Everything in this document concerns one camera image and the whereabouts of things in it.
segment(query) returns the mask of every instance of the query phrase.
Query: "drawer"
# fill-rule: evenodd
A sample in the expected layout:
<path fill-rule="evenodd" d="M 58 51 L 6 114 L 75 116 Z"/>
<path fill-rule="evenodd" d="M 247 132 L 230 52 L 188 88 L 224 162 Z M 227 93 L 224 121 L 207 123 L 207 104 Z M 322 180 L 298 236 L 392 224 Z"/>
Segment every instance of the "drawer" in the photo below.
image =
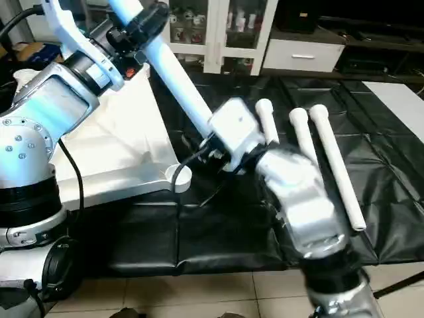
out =
<path fill-rule="evenodd" d="M 342 44 L 271 39 L 264 68 L 332 72 L 343 48 Z"/>

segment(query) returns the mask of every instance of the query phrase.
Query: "white robotic arm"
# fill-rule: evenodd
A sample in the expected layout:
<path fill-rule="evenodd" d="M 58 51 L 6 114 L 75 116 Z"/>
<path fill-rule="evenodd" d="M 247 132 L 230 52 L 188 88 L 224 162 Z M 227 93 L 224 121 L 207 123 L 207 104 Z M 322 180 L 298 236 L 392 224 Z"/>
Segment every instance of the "white robotic arm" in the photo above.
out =
<path fill-rule="evenodd" d="M 348 229 L 326 196 L 317 167 L 298 153 L 266 145 L 241 99 L 230 99 L 212 114 L 158 36 L 168 18 L 164 4 L 143 10 L 138 0 L 109 2 L 122 25 L 105 21 L 88 40 L 76 31 L 58 0 L 42 1 L 50 26 L 73 54 L 63 65 L 53 63 L 40 72 L 17 94 L 12 108 L 0 114 L 0 195 L 7 198 L 0 201 L 0 287 L 22 287 L 28 278 L 43 292 L 60 295 L 67 287 L 66 275 L 75 272 L 70 266 L 59 282 L 50 282 L 48 276 L 54 255 L 76 253 L 68 250 L 74 246 L 70 238 L 56 240 L 66 212 L 48 160 L 60 137 L 95 110 L 97 96 L 108 87 L 122 86 L 119 64 L 129 49 L 136 59 L 139 51 L 146 56 L 212 148 L 231 156 L 230 170 L 243 167 L 264 178 L 277 199 L 277 218 L 299 256 L 316 317 L 380 317 L 351 250 Z M 47 189 L 52 193 L 48 197 Z M 17 193 L 24 193 L 25 199 Z M 17 249 L 23 246 L 32 252 Z M 36 261 L 36 272 L 10 265 L 30 258 Z"/>

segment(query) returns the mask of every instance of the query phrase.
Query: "black tablecloth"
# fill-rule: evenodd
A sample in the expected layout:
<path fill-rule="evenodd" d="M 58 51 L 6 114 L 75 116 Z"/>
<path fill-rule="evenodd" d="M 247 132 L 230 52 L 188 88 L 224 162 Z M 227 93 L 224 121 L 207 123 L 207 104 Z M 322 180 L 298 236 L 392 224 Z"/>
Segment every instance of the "black tablecloth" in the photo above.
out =
<path fill-rule="evenodd" d="M 268 98 L 281 143 L 296 145 L 288 114 L 322 103 L 367 223 L 353 238 L 364 264 L 424 260 L 424 145 L 360 82 L 190 74 L 212 109 L 228 98 L 254 104 Z M 178 158 L 184 140 L 199 135 L 155 74 L 152 88 Z M 135 98 L 142 107 L 142 98 Z M 337 211 L 343 205 L 311 125 L 319 163 Z M 194 162 L 190 189 L 177 211 L 168 191 L 92 207 L 76 231 L 94 276 L 144 276 L 282 270 L 296 266 L 290 241 L 254 176 L 239 176 L 210 204 L 201 203 L 223 181 L 212 166 Z"/>

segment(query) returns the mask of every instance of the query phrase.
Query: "white plastic rod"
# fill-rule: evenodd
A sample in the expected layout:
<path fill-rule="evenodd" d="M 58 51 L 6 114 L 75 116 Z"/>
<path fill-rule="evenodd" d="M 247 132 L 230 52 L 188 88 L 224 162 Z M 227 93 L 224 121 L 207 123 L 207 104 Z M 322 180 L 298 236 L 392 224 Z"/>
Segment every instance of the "white plastic rod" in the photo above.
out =
<path fill-rule="evenodd" d="M 318 165 L 318 158 L 313 146 L 311 137 L 311 131 L 307 124 L 308 117 L 307 111 L 303 108 L 295 108 L 289 114 L 290 123 L 294 127 L 296 132 L 297 143 L 299 144 L 300 150 L 314 163 Z"/>
<path fill-rule="evenodd" d="M 266 98 L 260 99 L 256 103 L 255 109 L 262 124 L 262 128 L 264 129 L 266 143 L 270 144 L 272 141 L 280 143 L 276 122 L 274 120 L 274 116 L 272 115 L 274 108 L 272 108 L 271 101 Z"/>
<path fill-rule="evenodd" d="M 321 138 L 331 170 L 339 187 L 350 224 L 354 230 L 363 231 L 366 229 L 366 223 L 331 128 L 329 112 L 326 106 L 315 105 L 310 109 L 309 115 L 317 126 L 319 137 Z"/>

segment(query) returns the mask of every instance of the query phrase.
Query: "cabinet handle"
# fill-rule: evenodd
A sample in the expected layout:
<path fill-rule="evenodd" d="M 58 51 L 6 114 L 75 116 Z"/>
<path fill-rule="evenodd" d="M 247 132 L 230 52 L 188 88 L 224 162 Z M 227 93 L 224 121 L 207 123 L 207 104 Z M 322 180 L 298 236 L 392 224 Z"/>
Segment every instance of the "cabinet handle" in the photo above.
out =
<path fill-rule="evenodd" d="M 314 60 L 314 55 L 292 54 L 291 58 L 303 58 L 304 60 Z"/>

